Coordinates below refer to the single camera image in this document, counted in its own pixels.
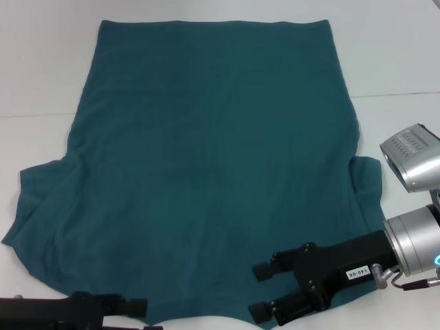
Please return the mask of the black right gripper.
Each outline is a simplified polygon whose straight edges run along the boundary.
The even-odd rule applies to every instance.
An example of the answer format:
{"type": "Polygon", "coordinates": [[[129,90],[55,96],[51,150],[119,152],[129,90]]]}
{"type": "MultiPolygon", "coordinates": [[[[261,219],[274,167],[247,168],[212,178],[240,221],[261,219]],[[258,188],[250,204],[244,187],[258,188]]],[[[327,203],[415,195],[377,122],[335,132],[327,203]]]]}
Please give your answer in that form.
{"type": "Polygon", "coordinates": [[[272,319],[278,326],[286,325],[328,309],[333,296],[343,289],[373,280],[370,267],[375,263],[384,269],[395,266],[395,253],[383,231],[328,247],[308,243],[300,249],[275,252],[269,262],[252,267],[255,278],[266,281],[294,270],[300,291],[247,309],[257,325],[272,319]]]}

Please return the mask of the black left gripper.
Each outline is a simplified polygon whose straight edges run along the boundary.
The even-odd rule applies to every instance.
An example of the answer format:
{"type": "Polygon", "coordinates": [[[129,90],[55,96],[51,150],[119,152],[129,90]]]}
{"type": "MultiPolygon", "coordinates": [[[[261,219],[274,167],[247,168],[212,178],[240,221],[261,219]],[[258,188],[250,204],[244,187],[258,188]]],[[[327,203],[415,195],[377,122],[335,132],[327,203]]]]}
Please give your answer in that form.
{"type": "MultiPolygon", "coordinates": [[[[105,316],[144,318],[148,301],[143,298],[127,300],[119,294],[102,296],[105,316]]],[[[162,326],[144,323],[103,323],[103,311],[90,294],[79,292],[62,299],[1,299],[2,329],[103,329],[163,330],[162,326]]]]}

